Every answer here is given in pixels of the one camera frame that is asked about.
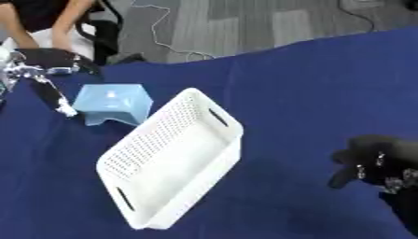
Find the light blue box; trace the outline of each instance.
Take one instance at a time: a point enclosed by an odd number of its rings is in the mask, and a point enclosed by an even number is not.
[[[73,108],[83,112],[86,125],[116,120],[137,126],[148,117],[152,99],[139,84],[84,85]]]

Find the navy blue tablecloth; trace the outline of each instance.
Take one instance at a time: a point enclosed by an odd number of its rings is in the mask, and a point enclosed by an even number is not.
[[[188,87],[245,128],[243,156],[167,231],[129,228],[95,173],[132,128],[86,127],[20,83],[0,115],[0,238],[412,238],[377,190],[330,190],[329,154],[358,134],[418,138],[418,29],[321,39],[183,64],[133,63],[106,82],[142,83],[157,110]],[[89,76],[56,79],[74,99]]]

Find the cable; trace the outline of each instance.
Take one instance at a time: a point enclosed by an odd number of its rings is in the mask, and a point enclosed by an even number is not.
[[[342,0],[337,0],[337,9],[339,11],[345,13],[345,14],[348,14],[348,15],[353,16],[353,17],[357,17],[359,19],[362,19],[362,20],[368,22],[370,24],[370,28],[367,30],[367,33],[372,33],[376,29],[376,24],[374,23],[374,21],[372,19],[345,9],[342,6]]]
[[[196,51],[196,50],[188,50],[188,49],[174,49],[172,46],[167,45],[165,43],[161,43],[159,41],[159,38],[157,36],[157,31],[156,31],[156,27],[160,24],[160,22],[162,22],[165,18],[167,18],[168,15],[170,15],[171,10],[168,7],[159,7],[159,6],[155,6],[155,5],[143,5],[143,6],[137,6],[135,5],[136,0],[133,0],[131,3],[131,7],[136,7],[136,8],[147,8],[147,7],[152,7],[155,9],[160,9],[160,10],[165,10],[165,14],[162,15],[161,18],[159,18],[154,24],[152,24],[151,26],[151,32],[152,32],[152,38],[153,41],[156,45],[158,46],[162,46],[165,47],[167,49],[169,49],[172,52],[178,53],[178,54],[187,54],[186,57],[186,61],[189,62],[190,60],[190,56],[192,55],[200,55],[202,56],[202,58],[204,60],[208,60],[208,59],[215,59],[216,57],[214,55],[205,53],[205,52],[200,52],[200,51]]]

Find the gray carpet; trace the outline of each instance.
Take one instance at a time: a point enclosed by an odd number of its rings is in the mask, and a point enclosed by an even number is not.
[[[186,55],[170,52],[152,41],[150,27],[164,11],[137,6],[152,4],[171,9],[157,27],[160,42],[221,57],[368,30],[365,21],[339,12],[336,1],[136,0],[130,7],[130,0],[113,0],[126,18],[119,57],[143,52],[151,62],[186,60]],[[376,31],[385,31],[418,23],[418,13],[406,10],[400,1],[343,0],[343,5],[372,18]]]

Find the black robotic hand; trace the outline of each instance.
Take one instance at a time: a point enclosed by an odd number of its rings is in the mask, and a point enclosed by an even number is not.
[[[329,180],[331,188],[341,189],[357,179],[382,188],[379,197],[418,236],[418,141],[362,135],[350,139],[348,148],[332,159],[342,169]]]

